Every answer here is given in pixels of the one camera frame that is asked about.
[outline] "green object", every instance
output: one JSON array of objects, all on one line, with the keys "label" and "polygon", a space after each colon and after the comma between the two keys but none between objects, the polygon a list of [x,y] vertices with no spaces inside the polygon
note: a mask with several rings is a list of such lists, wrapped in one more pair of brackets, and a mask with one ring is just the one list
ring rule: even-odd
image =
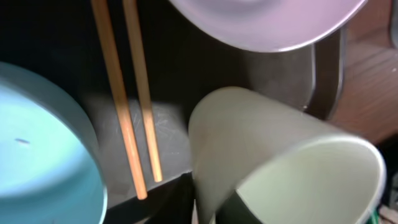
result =
[{"label": "green object", "polygon": [[377,211],[374,211],[370,216],[369,220],[366,222],[366,224],[378,224],[378,223],[379,223],[379,215],[377,214]]}]

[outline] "brown stick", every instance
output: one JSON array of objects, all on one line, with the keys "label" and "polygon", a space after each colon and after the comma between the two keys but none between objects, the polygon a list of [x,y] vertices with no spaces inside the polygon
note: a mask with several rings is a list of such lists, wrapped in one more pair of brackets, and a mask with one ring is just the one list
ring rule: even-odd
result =
[{"label": "brown stick", "polygon": [[126,17],[127,32],[129,34],[130,49],[136,82],[138,97],[144,119],[145,133],[147,136],[150,164],[156,182],[162,181],[162,168],[160,167],[159,152],[157,149],[154,116],[150,102],[150,93],[145,63],[144,48],[142,46],[141,29],[136,0],[123,0],[124,16]]},{"label": "brown stick", "polygon": [[116,43],[114,41],[108,5],[106,0],[91,0],[91,5],[93,6],[99,41],[101,42],[113,100],[116,111],[118,112],[124,145],[126,147],[134,185],[136,186],[137,198],[142,200],[147,197],[147,191],[139,160],[136,137],[131,123],[129,103],[124,89],[123,76],[120,69]]}]

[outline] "light blue bowl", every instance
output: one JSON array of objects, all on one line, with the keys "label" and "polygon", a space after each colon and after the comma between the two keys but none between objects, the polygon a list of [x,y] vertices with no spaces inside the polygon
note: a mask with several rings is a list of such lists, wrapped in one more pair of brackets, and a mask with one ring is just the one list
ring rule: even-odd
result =
[{"label": "light blue bowl", "polygon": [[0,62],[0,223],[102,223],[97,152],[93,126],[72,97]]}]

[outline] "beige cup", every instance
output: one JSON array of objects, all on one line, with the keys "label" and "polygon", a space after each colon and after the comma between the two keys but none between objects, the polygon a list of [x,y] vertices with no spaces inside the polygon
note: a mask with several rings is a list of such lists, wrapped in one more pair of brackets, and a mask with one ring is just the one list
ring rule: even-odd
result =
[{"label": "beige cup", "polygon": [[200,223],[234,191],[266,224],[364,223],[384,188],[372,144],[243,88],[199,102],[189,138]]}]

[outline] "wooden chopstick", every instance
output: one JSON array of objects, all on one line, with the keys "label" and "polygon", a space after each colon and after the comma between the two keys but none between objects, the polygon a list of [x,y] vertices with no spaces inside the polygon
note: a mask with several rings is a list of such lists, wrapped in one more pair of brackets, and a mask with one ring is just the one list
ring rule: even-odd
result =
[{"label": "wooden chopstick", "polygon": [[147,191],[139,160],[136,137],[131,123],[129,103],[127,101],[126,91],[124,88],[123,76],[113,36],[108,5],[106,0],[91,0],[91,5],[93,7],[99,41],[101,42],[113,100],[116,106],[116,111],[118,112],[124,145],[126,147],[134,185],[136,186],[137,198],[142,200],[147,197]]},{"label": "wooden chopstick", "polygon": [[136,82],[138,97],[144,120],[145,133],[150,155],[150,164],[155,182],[162,181],[162,168],[160,166],[159,152],[157,149],[154,116],[150,102],[147,68],[145,63],[144,48],[142,46],[141,29],[136,0],[123,0],[124,16],[126,18],[127,33],[129,34],[130,49]]}]

